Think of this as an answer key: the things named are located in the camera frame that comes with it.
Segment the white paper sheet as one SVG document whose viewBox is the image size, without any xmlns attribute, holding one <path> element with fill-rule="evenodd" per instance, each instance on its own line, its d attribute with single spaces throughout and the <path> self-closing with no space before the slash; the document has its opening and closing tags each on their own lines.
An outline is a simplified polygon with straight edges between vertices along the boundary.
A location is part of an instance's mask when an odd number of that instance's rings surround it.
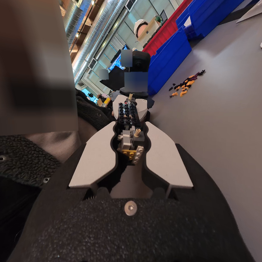
<svg viewBox="0 0 262 262">
<path fill-rule="evenodd" d="M 247 20 L 251 17 L 259 15 L 262 13 L 262 5 L 253 6 L 247 13 L 245 13 L 236 23 Z"/>
</svg>

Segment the grey desk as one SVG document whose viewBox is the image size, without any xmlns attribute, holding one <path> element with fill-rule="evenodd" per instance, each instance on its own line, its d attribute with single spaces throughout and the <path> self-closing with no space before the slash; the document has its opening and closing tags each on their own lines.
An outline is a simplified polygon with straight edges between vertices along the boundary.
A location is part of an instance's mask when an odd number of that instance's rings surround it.
<svg viewBox="0 0 262 262">
<path fill-rule="evenodd" d="M 213 178 L 261 261 L 261 14 L 217 26 L 153 97 L 150 121 Z M 188 93 L 169 88 L 205 69 Z"/>
</svg>

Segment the large blue plastic bin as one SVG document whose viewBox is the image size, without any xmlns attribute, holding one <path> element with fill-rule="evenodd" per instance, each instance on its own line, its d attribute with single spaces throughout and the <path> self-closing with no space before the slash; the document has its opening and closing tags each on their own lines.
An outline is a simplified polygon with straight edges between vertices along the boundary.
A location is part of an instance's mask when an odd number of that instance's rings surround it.
<svg viewBox="0 0 262 262">
<path fill-rule="evenodd" d="M 183 28 L 188 40 L 206 37 L 243 0 L 194 0 L 176 19 L 178 28 Z"/>
</svg>

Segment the silver ventilation duct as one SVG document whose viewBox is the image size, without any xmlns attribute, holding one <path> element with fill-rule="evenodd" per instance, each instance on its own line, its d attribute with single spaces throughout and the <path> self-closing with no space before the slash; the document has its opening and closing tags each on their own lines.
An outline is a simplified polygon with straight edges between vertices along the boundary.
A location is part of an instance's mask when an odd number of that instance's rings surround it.
<svg viewBox="0 0 262 262">
<path fill-rule="evenodd" d="M 68 47 L 71 46 L 90 3 L 91 0 L 69 1 L 63 19 Z"/>
<path fill-rule="evenodd" d="M 105 0 L 103 2 L 72 63 L 75 85 L 79 82 L 126 2 L 127 0 Z"/>
</svg>

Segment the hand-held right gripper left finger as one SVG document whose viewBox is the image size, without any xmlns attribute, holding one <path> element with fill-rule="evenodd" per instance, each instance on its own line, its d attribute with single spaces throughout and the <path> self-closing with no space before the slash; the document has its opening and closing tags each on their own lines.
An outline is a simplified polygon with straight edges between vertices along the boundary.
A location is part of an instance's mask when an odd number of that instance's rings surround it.
<svg viewBox="0 0 262 262">
<path fill-rule="evenodd" d="M 71 181 L 70 189 L 91 189 L 94 195 L 100 188 L 111 193 L 120 181 L 120 161 L 117 150 L 117 122 L 111 122 L 86 143 Z"/>
</svg>

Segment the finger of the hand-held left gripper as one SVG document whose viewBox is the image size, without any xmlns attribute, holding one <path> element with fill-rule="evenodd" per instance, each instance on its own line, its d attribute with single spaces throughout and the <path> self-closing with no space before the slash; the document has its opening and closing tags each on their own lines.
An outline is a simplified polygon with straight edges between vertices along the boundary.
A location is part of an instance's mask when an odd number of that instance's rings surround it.
<svg viewBox="0 0 262 262">
<path fill-rule="evenodd" d="M 152 108 L 153 100 L 151 98 L 136 99 L 135 102 L 139 120 L 142 122 L 146 119 L 148 109 Z"/>
<path fill-rule="evenodd" d="M 117 96 L 113 101 L 113 114 L 116 122 L 118 121 L 119 116 L 119 103 L 123 103 L 123 96 Z"/>
</svg>

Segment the pile of small toy bricks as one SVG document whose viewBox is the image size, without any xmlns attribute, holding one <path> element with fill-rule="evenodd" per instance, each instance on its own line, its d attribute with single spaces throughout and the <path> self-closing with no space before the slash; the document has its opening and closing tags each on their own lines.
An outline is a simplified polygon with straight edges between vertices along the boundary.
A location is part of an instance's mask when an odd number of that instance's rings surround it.
<svg viewBox="0 0 262 262">
<path fill-rule="evenodd" d="M 188 90 L 192 87 L 192 85 L 198 79 L 198 77 L 202 76 L 205 73 L 206 73 L 206 70 L 203 69 L 197 72 L 195 75 L 189 76 L 180 84 L 173 83 L 172 86 L 169 88 L 169 92 L 172 91 L 172 93 L 169 94 L 169 98 L 177 97 L 177 96 L 180 96 L 180 97 L 185 96 L 188 93 Z"/>
</svg>

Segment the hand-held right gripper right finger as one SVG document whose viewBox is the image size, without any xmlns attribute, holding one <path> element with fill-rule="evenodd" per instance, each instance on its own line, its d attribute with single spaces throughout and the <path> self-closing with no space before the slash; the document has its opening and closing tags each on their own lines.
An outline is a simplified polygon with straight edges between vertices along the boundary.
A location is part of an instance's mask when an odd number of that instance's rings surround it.
<svg viewBox="0 0 262 262">
<path fill-rule="evenodd" d="M 170 196 L 172 189 L 193 189 L 175 142 L 150 122 L 145 122 L 143 132 L 143 183 L 152 192 L 162 189 L 165 198 Z"/>
</svg>

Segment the white dome helmet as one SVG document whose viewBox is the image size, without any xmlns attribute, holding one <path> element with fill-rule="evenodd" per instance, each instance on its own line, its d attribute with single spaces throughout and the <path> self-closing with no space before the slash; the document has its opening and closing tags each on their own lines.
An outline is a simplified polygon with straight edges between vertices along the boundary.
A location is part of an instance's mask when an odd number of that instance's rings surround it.
<svg viewBox="0 0 262 262">
<path fill-rule="evenodd" d="M 149 22 L 144 19 L 139 19 L 135 22 L 133 31 L 134 31 L 136 39 L 139 38 L 139 36 L 142 34 L 142 32 L 145 30 L 148 24 Z"/>
</svg>

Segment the wall monitor screen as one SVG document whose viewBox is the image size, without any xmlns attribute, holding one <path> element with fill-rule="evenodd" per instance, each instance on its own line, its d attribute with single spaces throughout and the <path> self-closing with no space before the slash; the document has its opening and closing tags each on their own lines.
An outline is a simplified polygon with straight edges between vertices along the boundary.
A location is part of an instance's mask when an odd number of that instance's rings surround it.
<svg viewBox="0 0 262 262">
<path fill-rule="evenodd" d="M 121 51 L 122 50 L 130 50 L 129 46 L 125 44 L 122 49 L 119 49 L 117 53 L 114 55 L 113 59 L 110 61 L 110 66 L 108 67 L 109 71 L 112 71 L 115 66 L 124 70 L 125 67 L 121 65 Z"/>
</svg>

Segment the cardboard box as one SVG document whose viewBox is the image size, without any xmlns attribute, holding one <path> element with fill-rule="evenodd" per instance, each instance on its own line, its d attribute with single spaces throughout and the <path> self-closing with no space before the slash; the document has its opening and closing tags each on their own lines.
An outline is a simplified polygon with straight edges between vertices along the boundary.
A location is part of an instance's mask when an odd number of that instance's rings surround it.
<svg viewBox="0 0 262 262">
<path fill-rule="evenodd" d="M 148 26 L 142 32 L 142 34 L 138 38 L 138 42 L 144 46 L 148 40 L 152 37 L 155 31 L 159 28 L 157 22 L 155 21 L 155 17 L 149 22 Z"/>
</svg>

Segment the dark grey toy brick model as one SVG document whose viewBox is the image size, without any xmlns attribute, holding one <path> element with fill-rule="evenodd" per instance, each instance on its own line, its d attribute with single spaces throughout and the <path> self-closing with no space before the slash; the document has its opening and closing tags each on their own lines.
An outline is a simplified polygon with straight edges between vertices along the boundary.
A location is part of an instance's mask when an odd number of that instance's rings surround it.
<svg viewBox="0 0 262 262">
<path fill-rule="evenodd" d="M 144 152 L 144 121 L 139 120 L 133 94 L 118 96 L 123 96 L 123 103 L 119 103 L 117 150 L 128 157 L 129 164 L 136 165 Z"/>
</svg>

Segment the red plastic bin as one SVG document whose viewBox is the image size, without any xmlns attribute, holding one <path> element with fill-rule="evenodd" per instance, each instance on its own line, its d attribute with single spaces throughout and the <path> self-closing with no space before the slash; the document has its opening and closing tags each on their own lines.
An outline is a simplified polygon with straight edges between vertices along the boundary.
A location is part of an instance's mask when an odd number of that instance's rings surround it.
<svg viewBox="0 0 262 262">
<path fill-rule="evenodd" d="M 163 23 L 162 27 L 156 32 L 142 50 L 150 56 L 156 54 L 157 50 L 169 39 L 174 33 L 181 28 L 189 17 L 189 5 L 192 0 L 184 0 L 172 16 Z"/>
</svg>

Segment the black fleece jacket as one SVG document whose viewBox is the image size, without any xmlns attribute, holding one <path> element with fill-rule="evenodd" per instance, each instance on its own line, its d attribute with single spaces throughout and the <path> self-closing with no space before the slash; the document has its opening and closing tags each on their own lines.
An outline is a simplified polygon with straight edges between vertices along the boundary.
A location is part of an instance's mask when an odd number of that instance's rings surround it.
<svg viewBox="0 0 262 262">
<path fill-rule="evenodd" d="M 7 261 L 14 250 L 44 180 L 112 121 L 110 106 L 97 106 L 78 89 L 76 102 L 78 131 L 0 138 L 0 261 Z"/>
</svg>

